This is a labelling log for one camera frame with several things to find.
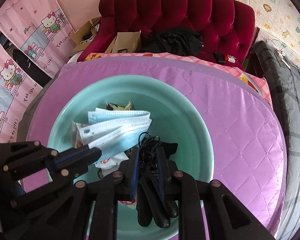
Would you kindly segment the black rubber gloves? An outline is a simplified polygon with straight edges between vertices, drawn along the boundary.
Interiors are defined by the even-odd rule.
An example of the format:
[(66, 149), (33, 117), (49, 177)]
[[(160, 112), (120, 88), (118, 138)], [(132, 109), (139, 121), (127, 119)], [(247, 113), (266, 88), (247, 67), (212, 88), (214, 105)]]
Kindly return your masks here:
[(156, 150), (164, 148), (166, 159), (175, 154), (177, 143), (163, 142), (159, 137), (143, 138), (139, 142), (139, 177), (137, 188), (136, 210), (138, 224), (148, 227), (152, 221), (159, 228), (168, 228), (171, 218), (178, 216), (178, 206), (175, 201), (162, 200), (159, 194)]

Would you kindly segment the white orange snack bag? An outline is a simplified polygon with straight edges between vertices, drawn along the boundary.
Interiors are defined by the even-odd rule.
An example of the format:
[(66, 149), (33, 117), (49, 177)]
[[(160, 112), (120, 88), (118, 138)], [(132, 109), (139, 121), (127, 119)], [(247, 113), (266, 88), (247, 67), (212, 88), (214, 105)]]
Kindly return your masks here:
[(86, 125), (86, 124), (80, 124), (80, 123), (77, 123), (74, 121), (71, 123), (70, 141), (71, 141), (72, 147), (79, 148), (79, 147), (83, 146), (83, 144), (81, 142), (79, 129), (87, 127), (87, 126), (88, 125)]

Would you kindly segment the white plastic bag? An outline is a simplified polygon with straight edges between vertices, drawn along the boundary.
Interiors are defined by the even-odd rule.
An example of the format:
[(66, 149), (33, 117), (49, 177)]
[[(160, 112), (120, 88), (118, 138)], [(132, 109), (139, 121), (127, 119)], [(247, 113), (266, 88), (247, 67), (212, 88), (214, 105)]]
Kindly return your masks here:
[(111, 174), (114, 171), (119, 169), (120, 164), (128, 160), (129, 158), (125, 154), (125, 152), (121, 152), (111, 158), (104, 159), (103, 161), (99, 161), (95, 164), (95, 167), (99, 169), (98, 175), (101, 179), (103, 179), (108, 174)]

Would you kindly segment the blue face mask stack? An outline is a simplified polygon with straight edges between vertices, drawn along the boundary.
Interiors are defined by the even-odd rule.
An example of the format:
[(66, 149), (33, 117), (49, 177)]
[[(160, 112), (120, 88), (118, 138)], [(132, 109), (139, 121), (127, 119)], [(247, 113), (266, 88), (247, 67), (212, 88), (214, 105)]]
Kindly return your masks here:
[(88, 126), (79, 129), (79, 133), (84, 146), (90, 149), (97, 147), (102, 151), (99, 162), (136, 146), (151, 123), (151, 113), (148, 111), (96, 108), (88, 112)]

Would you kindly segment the gold foil snack packet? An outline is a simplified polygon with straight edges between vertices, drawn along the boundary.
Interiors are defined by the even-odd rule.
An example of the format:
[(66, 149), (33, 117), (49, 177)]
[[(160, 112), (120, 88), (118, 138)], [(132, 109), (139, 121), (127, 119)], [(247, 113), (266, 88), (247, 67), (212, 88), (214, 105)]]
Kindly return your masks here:
[(125, 106), (121, 106), (115, 103), (107, 102), (106, 109), (109, 111), (130, 111), (133, 110), (133, 103), (129, 101)]

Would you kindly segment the teal plastic basin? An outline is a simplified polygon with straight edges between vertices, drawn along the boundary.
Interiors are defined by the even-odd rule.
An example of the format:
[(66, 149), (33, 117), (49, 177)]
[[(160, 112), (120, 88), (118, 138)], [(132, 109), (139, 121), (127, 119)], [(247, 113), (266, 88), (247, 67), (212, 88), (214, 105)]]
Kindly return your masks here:
[(60, 152), (80, 144), (99, 147), (101, 158), (81, 179), (97, 181), (97, 169), (138, 144), (146, 133), (178, 144), (171, 156), (194, 179), (213, 177), (214, 156), (208, 129), (181, 92), (139, 75), (109, 77), (81, 90), (62, 109), (47, 145)]

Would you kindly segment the purple quilted table cover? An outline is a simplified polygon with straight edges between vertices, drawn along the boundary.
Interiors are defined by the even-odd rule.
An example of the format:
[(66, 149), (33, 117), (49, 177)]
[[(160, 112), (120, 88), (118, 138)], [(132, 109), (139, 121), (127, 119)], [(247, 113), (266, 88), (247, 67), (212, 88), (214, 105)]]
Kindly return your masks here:
[(187, 97), (204, 119), (220, 180), (273, 234), (285, 195), (286, 144), (269, 103), (238, 78), (195, 63), (151, 57), (106, 57), (64, 65), (29, 105), (19, 140), (47, 144), (67, 102), (88, 85), (118, 75), (158, 79)]

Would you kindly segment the cardboard box on floor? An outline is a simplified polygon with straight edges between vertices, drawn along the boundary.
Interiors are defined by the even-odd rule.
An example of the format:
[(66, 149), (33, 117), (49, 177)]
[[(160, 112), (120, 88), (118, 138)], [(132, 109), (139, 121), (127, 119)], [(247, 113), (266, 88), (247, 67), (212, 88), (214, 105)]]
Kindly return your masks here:
[(83, 51), (93, 41), (99, 32), (101, 17), (93, 18), (75, 31), (71, 39), (75, 43), (73, 52)]

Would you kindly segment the cardboard box on sofa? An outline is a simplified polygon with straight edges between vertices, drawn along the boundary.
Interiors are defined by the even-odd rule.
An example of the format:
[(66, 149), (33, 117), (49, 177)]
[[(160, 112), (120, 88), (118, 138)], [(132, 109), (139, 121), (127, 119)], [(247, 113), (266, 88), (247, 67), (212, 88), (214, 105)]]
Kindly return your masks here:
[(118, 32), (105, 53), (134, 53), (141, 43), (141, 31)]

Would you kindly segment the black clothing on sofa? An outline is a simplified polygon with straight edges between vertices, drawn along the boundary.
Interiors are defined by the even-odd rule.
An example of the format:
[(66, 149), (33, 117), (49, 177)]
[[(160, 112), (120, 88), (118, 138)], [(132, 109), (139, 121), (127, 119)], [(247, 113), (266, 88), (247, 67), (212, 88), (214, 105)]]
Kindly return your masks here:
[(179, 27), (142, 36), (138, 52), (197, 56), (203, 46), (200, 33), (189, 28)]

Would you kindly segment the pink checkered under cloth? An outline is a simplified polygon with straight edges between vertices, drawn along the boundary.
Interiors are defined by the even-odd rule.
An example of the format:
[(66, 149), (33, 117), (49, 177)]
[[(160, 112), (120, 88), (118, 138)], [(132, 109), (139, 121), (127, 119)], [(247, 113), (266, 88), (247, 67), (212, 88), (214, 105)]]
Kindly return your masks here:
[(90, 53), (84, 61), (90, 61), (93, 59), (101, 59), (106, 57), (151, 57), (154, 59), (170, 59), (177, 61), (184, 61), (195, 63), (196, 65), (207, 66), (217, 70), (221, 70), (231, 76), (234, 76), (241, 80), (243, 83), (252, 88), (255, 92), (258, 92), (264, 100), (272, 107), (272, 99), (270, 96), (270, 89), (268, 83), (264, 77), (259, 78), (246, 73), (245, 71), (237, 67), (223, 66), (217, 63), (201, 60), (194, 56), (176, 56), (170, 53), (123, 53), (123, 54), (111, 54), (111, 53)]

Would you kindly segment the hello kitty pink curtain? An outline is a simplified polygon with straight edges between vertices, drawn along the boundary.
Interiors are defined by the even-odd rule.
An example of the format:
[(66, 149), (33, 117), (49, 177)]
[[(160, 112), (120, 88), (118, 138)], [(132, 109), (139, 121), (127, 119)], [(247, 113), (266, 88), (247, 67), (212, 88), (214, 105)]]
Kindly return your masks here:
[(19, 62), (0, 44), (0, 142), (15, 142), (25, 110), (43, 88), (29, 67), (55, 77), (72, 53), (74, 30), (57, 0), (6, 0), (0, 32), (25, 57)]

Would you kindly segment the grey plaid bed blanket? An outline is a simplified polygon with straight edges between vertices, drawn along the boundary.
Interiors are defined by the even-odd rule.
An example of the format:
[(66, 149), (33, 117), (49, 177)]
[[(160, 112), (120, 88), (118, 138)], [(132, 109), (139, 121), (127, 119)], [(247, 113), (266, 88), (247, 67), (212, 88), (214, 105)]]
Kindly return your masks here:
[(277, 239), (292, 239), (300, 229), (300, 68), (267, 42), (259, 41), (252, 48), (268, 83), (287, 147), (286, 192)]

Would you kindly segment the red velvet tufted sofa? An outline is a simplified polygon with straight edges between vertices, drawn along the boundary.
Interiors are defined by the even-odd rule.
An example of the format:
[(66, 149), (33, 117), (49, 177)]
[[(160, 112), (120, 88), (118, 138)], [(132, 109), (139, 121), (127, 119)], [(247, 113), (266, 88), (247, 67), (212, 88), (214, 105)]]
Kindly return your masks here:
[(214, 53), (236, 58), (227, 66), (243, 69), (254, 38), (252, 7), (234, 0), (100, 0), (100, 29), (79, 56), (104, 53), (118, 32), (140, 32), (143, 37), (185, 27), (200, 33), (203, 47), (197, 57), (215, 62)]

